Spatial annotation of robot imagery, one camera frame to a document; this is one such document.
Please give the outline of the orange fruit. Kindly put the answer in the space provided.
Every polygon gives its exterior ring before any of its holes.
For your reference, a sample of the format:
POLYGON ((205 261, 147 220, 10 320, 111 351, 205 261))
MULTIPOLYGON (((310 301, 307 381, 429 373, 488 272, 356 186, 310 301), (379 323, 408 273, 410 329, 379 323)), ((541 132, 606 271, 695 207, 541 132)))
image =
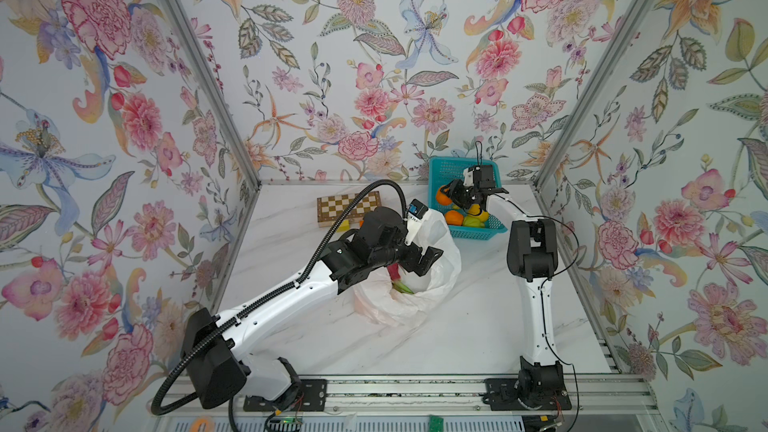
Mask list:
POLYGON ((440 206, 449 207, 453 206, 454 202, 451 197, 444 193, 442 190, 438 190, 436 193, 436 201, 440 206))
POLYGON ((457 210, 449 210, 444 213, 444 218, 449 226, 462 226, 465 216, 457 210))

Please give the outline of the green apple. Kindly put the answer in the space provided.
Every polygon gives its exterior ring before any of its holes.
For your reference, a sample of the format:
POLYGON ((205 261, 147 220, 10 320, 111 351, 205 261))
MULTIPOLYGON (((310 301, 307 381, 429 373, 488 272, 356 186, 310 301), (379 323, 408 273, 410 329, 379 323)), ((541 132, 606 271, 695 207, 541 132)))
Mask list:
POLYGON ((465 216, 462 225, 470 228, 484 228, 485 222, 479 217, 465 216))

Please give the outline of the white plastic bag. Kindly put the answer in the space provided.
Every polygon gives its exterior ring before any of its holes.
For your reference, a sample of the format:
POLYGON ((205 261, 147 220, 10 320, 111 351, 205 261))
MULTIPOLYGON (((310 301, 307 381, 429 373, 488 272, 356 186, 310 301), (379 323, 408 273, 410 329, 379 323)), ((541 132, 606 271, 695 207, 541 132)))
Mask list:
POLYGON ((444 253, 425 276, 399 266, 403 282, 414 294, 394 290, 387 268, 378 269, 353 288, 354 311, 358 315, 378 325, 415 328, 447 299, 462 271, 462 259, 440 212, 427 212, 415 242, 422 247, 442 249, 444 253))

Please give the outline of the pink dragon fruit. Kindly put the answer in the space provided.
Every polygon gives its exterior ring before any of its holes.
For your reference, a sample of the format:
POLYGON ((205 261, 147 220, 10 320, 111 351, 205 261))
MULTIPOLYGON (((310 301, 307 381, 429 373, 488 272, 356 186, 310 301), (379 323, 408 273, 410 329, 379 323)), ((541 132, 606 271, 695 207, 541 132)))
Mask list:
POLYGON ((402 294, 413 295, 414 292, 402 280, 400 267, 398 264, 392 264, 387 267, 391 285, 394 290, 402 294))

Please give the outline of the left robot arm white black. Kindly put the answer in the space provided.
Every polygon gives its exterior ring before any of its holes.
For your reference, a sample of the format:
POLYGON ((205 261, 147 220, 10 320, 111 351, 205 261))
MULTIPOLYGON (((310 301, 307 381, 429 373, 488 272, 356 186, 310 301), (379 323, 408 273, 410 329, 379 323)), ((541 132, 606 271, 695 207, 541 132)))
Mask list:
POLYGON ((309 272, 300 272, 250 303, 214 317, 203 310, 187 325, 182 357, 193 398, 213 409, 239 394, 259 397, 275 409, 292 405, 301 379, 290 362, 253 355, 275 329, 396 265, 418 276, 437 273, 453 241, 441 213, 413 201, 406 215, 379 207, 360 228, 320 249, 309 272))

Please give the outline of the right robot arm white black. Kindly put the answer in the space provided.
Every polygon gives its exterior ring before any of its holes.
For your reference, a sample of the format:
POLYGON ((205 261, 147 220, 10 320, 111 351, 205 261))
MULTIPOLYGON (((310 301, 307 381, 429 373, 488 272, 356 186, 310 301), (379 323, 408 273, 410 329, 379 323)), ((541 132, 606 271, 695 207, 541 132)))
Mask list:
POLYGON ((440 192, 471 215, 487 212, 510 221, 504 262, 518 283, 525 346, 515 377, 485 381, 484 402, 493 411, 571 409, 565 383, 568 365, 557 352, 551 326, 552 285, 559 272, 555 221, 517 205, 496 183, 488 164, 465 169, 462 178, 441 186, 440 192))

